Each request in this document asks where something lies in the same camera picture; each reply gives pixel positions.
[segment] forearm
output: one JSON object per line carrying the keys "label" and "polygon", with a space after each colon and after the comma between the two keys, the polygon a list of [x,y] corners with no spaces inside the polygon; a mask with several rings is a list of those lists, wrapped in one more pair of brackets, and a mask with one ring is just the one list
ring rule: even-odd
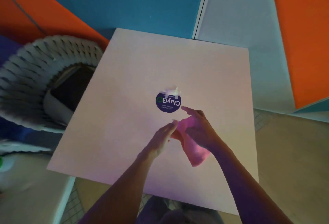
{"label": "forearm", "polygon": [[133,164],[85,214],[85,223],[134,223],[154,155],[141,152]]}
{"label": "forearm", "polygon": [[210,151],[224,173],[244,224],[292,223],[222,140],[218,139]]}

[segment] person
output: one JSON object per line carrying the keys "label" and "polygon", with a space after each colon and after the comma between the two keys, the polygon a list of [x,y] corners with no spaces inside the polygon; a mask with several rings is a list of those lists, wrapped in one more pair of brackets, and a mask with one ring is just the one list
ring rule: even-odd
{"label": "person", "polygon": [[[198,145],[212,152],[218,161],[242,223],[292,224],[217,135],[204,113],[188,107],[182,107],[182,110],[196,120],[195,126],[187,128],[186,133]],[[147,173],[154,159],[164,151],[177,124],[178,121],[174,120],[154,134],[133,164],[87,211],[80,224],[223,223],[217,211],[189,204],[183,204],[183,209],[170,211],[165,201],[155,196],[149,199],[138,215]]]}

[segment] blue circular sticker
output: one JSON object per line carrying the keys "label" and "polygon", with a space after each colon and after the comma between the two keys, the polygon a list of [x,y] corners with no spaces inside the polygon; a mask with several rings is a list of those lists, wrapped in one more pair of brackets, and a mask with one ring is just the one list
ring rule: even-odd
{"label": "blue circular sticker", "polygon": [[182,104],[181,97],[178,96],[177,99],[175,99],[175,97],[176,96],[168,95],[166,98],[165,93],[159,93],[155,99],[155,103],[161,111],[171,113],[177,111]]}

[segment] white square table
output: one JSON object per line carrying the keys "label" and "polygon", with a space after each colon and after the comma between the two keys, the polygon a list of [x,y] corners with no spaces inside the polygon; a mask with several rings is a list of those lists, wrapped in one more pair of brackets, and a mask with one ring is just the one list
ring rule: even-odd
{"label": "white square table", "polygon": [[[116,29],[48,169],[113,184],[155,131],[188,117],[156,106],[173,85],[258,181],[248,49],[125,29]],[[193,168],[175,139],[152,164],[144,193],[238,214],[214,156]]]}

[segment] person's right hand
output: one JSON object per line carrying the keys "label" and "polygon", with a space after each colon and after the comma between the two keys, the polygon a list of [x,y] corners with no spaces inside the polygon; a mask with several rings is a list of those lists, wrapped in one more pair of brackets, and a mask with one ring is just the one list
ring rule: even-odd
{"label": "person's right hand", "polygon": [[182,110],[191,115],[195,119],[195,126],[186,128],[186,133],[201,147],[211,151],[216,143],[221,142],[220,137],[206,119],[203,111],[193,110],[186,106],[182,106]]}

